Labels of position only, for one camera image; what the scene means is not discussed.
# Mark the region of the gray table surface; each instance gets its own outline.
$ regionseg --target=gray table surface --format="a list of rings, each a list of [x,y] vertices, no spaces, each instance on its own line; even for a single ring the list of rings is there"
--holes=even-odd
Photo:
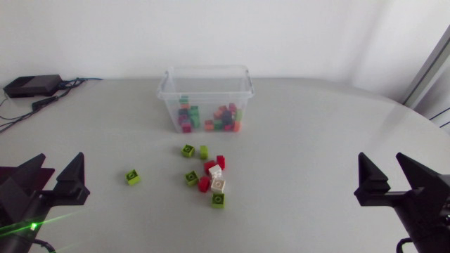
[[[310,79],[254,79],[243,130],[178,134],[155,95],[159,80],[90,81],[0,134],[2,166],[44,153],[56,168],[82,151],[82,207],[55,207],[38,238],[57,252],[394,252],[407,237],[393,209],[360,207],[357,155],[364,151],[407,190],[397,152],[450,174],[450,138],[389,99]],[[3,116],[37,98],[8,100]],[[181,147],[224,155],[226,208],[189,188],[202,161]],[[128,186],[127,171],[142,182]],[[33,246],[31,252],[45,252]],[[405,252],[415,252],[413,246]]]

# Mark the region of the plastic storage bin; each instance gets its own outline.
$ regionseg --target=plastic storage bin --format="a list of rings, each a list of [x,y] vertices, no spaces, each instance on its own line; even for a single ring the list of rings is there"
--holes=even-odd
[[[239,131],[254,94],[242,65],[171,67],[157,90],[181,133]]]

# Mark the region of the black electronic device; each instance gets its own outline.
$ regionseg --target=black electronic device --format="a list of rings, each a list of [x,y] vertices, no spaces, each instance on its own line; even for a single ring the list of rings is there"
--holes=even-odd
[[[84,185],[84,156],[79,153],[58,176],[53,190],[41,190],[53,169],[41,168],[40,154],[17,168],[0,167],[0,250],[28,252],[50,208],[84,205],[89,190]]]
[[[63,80],[59,74],[48,74],[31,77],[18,77],[3,90],[10,98],[33,96],[52,96],[58,90]]]
[[[363,153],[359,154],[359,187],[354,192],[361,206],[393,207],[420,253],[450,252],[450,175],[441,175],[401,153],[396,156],[411,190],[390,192],[388,178]]]

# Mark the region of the cable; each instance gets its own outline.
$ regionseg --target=cable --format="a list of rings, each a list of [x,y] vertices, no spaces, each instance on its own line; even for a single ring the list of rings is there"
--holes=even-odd
[[[42,108],[45,108],[47,105],[50,105],[50,104],[58,101],[59,98],[62,98],[64,96],[68,95],[70,90],[72,90],[73,88],[77,88],[82,83],[84,83],[85,81],[88,81],[88,80],[103,80],[103,79],[101,79],[101,78],[76,78],[76,79],[73,79],[70,81],[62,81],[58,84],[58,87],[60,90],[67,90],[67,91],[65,91],[64,93],[62,93],[59,96],[52,96],[50,98],[45,98],[45,99],[39,100],[37,102],[34,102],[32,104],[31,112],[26,113],[21,116],[12,117],[12,118],[3,117],[0,115],[0,118],[2,118],[2,119],[14,120],[12,122],[1,124],[0,127],[4,127],[4,126],[6,126],[6,127],[4,127],[3,129],[0,129],[0,134],[5,132],[10,127],[12,127],[14,124],[17,124],[18,122],[21,122],[24,119],[27,119],[27,118],[31,117],[32,115],[38,113],[40,110],[42,110]]]
[[[399,243],[397,244],[396,252],[397,253],[403,253],[403,249],[401,248],[401,246],[403,246],[403,244],[408,243],[408,242],[413,242],[413,241],[410,238],[403,238],[403,239],[401,239],[399,241]]]
[[[56,253],[55,248],[53,248],[50,243],[44,242],[43,240],[34,239],[33,243],[36,243],[38,245],[41,245],[41,247],[46,248],[50,253]]]
[[[448,125],[448,124],[450,124],[450,122],[447,122],[447,123],[441,125],[440,128],[445,127],[445,126]]]
[[[444,112],[446,112],[446,111],[448,111],[448,110],[450,110],[450,108],[447,108],[447,109],[445,109],[445,110],[441,111],[440,113],[436,114],[435,116],[433,116],[433,117],[429,118],[429,120],[431,120],[431,119],[434,119],[435,117],[437,117],[437,116],[441,115],[442,113],[444,113]]]

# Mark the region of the green lego brick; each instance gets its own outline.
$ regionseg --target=green lego brick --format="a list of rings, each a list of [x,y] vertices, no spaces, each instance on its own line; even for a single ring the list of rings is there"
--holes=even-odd
[[[139,177],[138,173],[135,169],[127,173],[127,182],[129,185],[134,185],[135,183],[138,183],[141,181],[141,178]]]
[[[192,157],[194,155],[195,148],[191,145],[186,144],[184,148],[181,150],[181,154],[185,157]]]
[[[213,121],[214,130],[221,130],[223,127],[222,121],[220,119],[215,119]]]
[[[242,109],[238,109],[236,111],[236,121],[241,121],[242,120]]]
[[[208,147],[205,145],[200,146],[200,159],[208,159]]]
[[[198,116],[198,106],[193,105],[191,109],[189,109],[189,116],[197,115]]]
[[[182,95],[179,101],[180,103],[189,103],[189,97],[186,95]]]
[[[196,183],[198,183],[198,176],[195,171],[187,173],[186,175],[184,175],[184,178],[188,186],[194,186]]]
[[[212,207],[224,208],[225,207],[225,194],[213,193],[212,194]]]
[[[200,119],[198,118],[198,115],[191,116],[191,124],[192,124],[193,128],[200,127]]]

